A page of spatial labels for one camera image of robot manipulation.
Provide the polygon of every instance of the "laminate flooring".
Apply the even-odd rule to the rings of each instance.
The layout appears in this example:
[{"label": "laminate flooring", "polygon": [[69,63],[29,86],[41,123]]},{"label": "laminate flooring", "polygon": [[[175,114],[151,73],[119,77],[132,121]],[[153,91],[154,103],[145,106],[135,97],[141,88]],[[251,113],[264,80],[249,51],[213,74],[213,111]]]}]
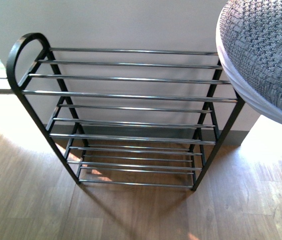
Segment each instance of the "laminate flooring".
[{"label": "laminate flooring", "polygon": [[223,146],[196,192],[76,185],[15,96],[0,95],[0,240],[17,239],[282,240],[282,126],[261,117],[241,146]]}]

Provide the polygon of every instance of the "metal shoe rack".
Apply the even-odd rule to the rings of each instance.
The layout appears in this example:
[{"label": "metal shoe rack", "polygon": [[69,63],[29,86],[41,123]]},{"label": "metal shoe rack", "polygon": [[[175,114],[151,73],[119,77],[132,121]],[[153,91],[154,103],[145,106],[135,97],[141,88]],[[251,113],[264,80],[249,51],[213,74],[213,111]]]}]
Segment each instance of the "metal shoe rack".
[{"label": "metal shoe rack", "polygon": [[[39,41],[42,45],[42,50],[34,60],[26,74],[19,80],[16,80],[15,69],[17,60],[23,48],[31,41]],[[196,190],[207,169],[211,165],[215,155],[224,142],[226,135],[234,124],[240,110],[244,105],[244,101],[236,94],[236,97],[213,97],[218,85],[232,86],[228,81],[220,80],[222,66],[218,64],[175,64],[175,63],[131,63],[129,61],[86,61],[86,60],[68,60],[55,59],[54,53],[101,53],[101,54],[123,54],[131,55],[148,55],[148,56],[187,56],[187,57],[204,57],[217,58],[215,52],[199,52],[199,51],[172,51],[172,50],[134,50],[134,49],[95,49],[95,48],[55,48],[50,47],[46,37],[40,33],[29,33],[21,37],[13,46],[6,65],[8,82],[19,98],[25,109],[28,111],[47,142],[50,144],[57,157],[60,159],[69,174],[79,183],[110,183],[123,185],[140,185],[140,186],[162,186],[162,187],[178,187],[189,188]],[[50,66],[53,74],[37,74],[41,66]],[[69,75],[62,74],[61,66],[74,66],[85,68],[87,66],[98,66],[100,75]],[[147,69],[191,69],[213,71],[213,78],[206,79],[182,79],[182,78],[159,78],[159,77],[119,77],[119,76],[103,76],[102,67],[122,68],[125,70],[133,68]],[[29,90],[28,85],[31,81],[36,80],[57,81],[59,89],[57,90]],[[148,95],[148,94],[133,94],[133,93],[98,93],[98,92],[80,92],[69,91],[68,81],[76,80],[85,82],[87,89],[91,81],[97,81],[100,85],[108,82],[122,83],[126,86],[129,84],[131,88],[133,83],[150,85],[152,83],[166,86],[168,84],[208,86],[208,89],[203,96],[193,95]],[[50,120],[47,124],[43,124],[40,120],[36,109],[33,109],[29,102],[28,96],[57,96],[58,101],[54,111],[51,113]],[[81,104],[78,99],[84,99],[86,104]],[[127,104],[114,105],[114,99],[126,101]],[[102,100],[102,104],[94,104],[98,100]],[[155,101],[157,104],[152,107],[148,104],[135,107],[129,106],[128,103],[132,100]],[[201,103],[199,109],[191,107],[172,107],[171,102],[182,103]],[[214,103],[221,103],[233,108],[224,129],[220,132],[216,118]],[[69,111],[71,118],[60,117],[61,110]],[[141,116],[147,116],[148,113],[177,113],[189,114],[197,116],[197,122],[188,123],[166,123],[162,122],[147,122],[141,120],[135,121],[111,121],[106,119],[95,120],[79,118],[81,113],[91,110],[99,111],[103,115],[113,115],[113,111],[125,111],[131,114],[135,112],[144,113]],[[58,131],[59,124],[71,124],[71,132],[55,132]],[[93,131],[94,128],[102,129],[103,131]],[[130,129],[129,134],[126,134],[125,129]],[[214,131],[215,140],[204,139],[204,129],[212,129]],[[187,131],[190,137],[177,137],[160,135],[160,133],[176,131]],[[60,151],[55,141],[66,140],[67,145],[65,151]],[[213,146],[209,156],[205,154],[205,146]],[[80,151],[80,158],[73,160],[70,157],[73,151]],[[150,182],[153,178],[144,177],[145,181],[128,181],[128,180],[104,180],[98,176],[94,176],[95,171],[112,173],[136,174],[136,175],[151,175],[154,179],[169,179],[169,176],[185,176],[186,181],[182,184],[171,184]]]}]

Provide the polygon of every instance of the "sunlight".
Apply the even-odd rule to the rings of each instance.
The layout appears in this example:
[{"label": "sunlight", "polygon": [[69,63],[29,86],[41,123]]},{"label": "sunlight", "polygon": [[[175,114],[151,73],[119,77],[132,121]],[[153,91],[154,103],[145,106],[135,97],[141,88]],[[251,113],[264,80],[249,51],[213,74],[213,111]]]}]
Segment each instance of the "sunlight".
[{"label": "sunlight", "polygon": [[243,141],[242,150],[250,154],[282,155],[282,124],[260,116]]},{"label": "sunlight", "polygon": [[45,138],[14,95],[0,95],[0,134],[19,147],[51,152]]},{"label": "sunlight", "polygon": [[200,240],[198,237],[195,237],[193,234],[191,234],[190,232],[187,234],[187,236],[189,237],[189,240]]},{"label": "sunlight", "polygon": [[[60,152],[61,152],[62,154],[64,154],[64,153],[65,153],[65,148],[63,148],[63,147],[60,146],[59,144],[56,144],[56,145],[57,145],[57,147],[59,148]],[[81,159],[78,158],[76,155],[74,155],[74,154],[72,154],[72,153],[69,153],[68,161],[80,162]],[[109,179],[108,177],[103,176],[103,174],[100,173],[100,172],[99,172],[98,170],[96,170],[96,169],[92,169],[91,175],[97,176],[97,178],[98,178],[99,180],[101,180],[101,181],[105,181],[105,182],[111,182],[111,181],[112,181],[112,180]]]}]

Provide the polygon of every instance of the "white wall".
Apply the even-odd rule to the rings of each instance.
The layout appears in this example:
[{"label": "white wall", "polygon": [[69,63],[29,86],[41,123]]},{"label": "white wall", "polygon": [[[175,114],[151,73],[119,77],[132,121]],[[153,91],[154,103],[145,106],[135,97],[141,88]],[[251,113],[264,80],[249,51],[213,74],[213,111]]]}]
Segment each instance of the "white wall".
[{"label": "white wall", "polygon": [[[13,43],[28,32],[45,34],[54,47],[215,51],[216,22],[225,3],[226,0],[0,0],[0,58],[2,62],[6,62]],[[181,57],[177,59],[181,63],[185,60]],[[63,72],[68,74],[71,70],[64,68]],[[171,74],[177,77],[184,75],[184,72],[166,71],[163,76],[168,77]],[[200,72],[186,73],[190,74],[202,75]],[[44,87],[49,89],[53,84]],[[79,89],[81,92],[88,92],[93,88],[103,92],[120,91],[125,87],[124,84],[91,83],[89,88],[84,89],[79,83],[69,85],[70,89]],[[175,85],[164,89],[158,85],[151,87],[136,85],[131,91],[134,93],[145,91],[145,94],[151,94],[154,90],[165,95],[173,95],[175,92],[175,95],[188,95],[195,92],[191,86],[184,86],[175,91]],[[223,89],[218,93],[220,96],[228,94],[233,95]],[[47,121],[49,113],[46,113],[45,109],[54,103],[46,98],[32,98],[32,104],[40,106],[42,120]],[[218,107],[221,126],[224,125],[230,111],[231,108],[228,106]],[[140,117],[138,114],[140,113],[130,116],[127,113],[120,113],[120,116],[112,117],[114,120],[122,118],[137,121]],[[246,106],[233,129],[249,131],[258,116],[258,113]],[[161,117],[165,118],[160,114],[154,117],[156,118],[154,121],[159,121]],[[167,118],[172,122],[192,121],[188,116],[179,114],[169,115]]]}]

